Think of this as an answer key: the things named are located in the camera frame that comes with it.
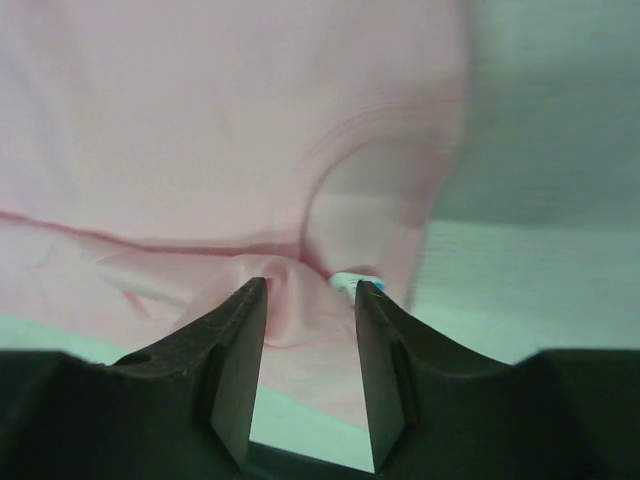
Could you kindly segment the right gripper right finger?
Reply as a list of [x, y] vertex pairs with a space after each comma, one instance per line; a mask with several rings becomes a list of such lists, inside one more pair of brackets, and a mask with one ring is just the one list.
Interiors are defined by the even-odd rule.
[[368, 281], [355, 320], [376, 473], [524, 474], [513, 367], [423, 324]]

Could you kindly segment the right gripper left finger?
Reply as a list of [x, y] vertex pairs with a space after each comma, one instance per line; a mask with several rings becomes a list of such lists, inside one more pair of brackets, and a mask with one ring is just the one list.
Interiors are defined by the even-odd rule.
[[119, 359], [141, 475], [240, 475], [266, 329], [267, 285], [252, 278], [210, 312]]

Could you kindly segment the pink t shirt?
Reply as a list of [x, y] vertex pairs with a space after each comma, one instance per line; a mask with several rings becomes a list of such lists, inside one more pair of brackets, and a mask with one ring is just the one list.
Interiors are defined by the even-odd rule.
[[262, 277], [261, 379], [364, 427], [353, 303], [399, 303], [454, 161], [458, 1], [5, 1], [1, 310], [139, 348]]

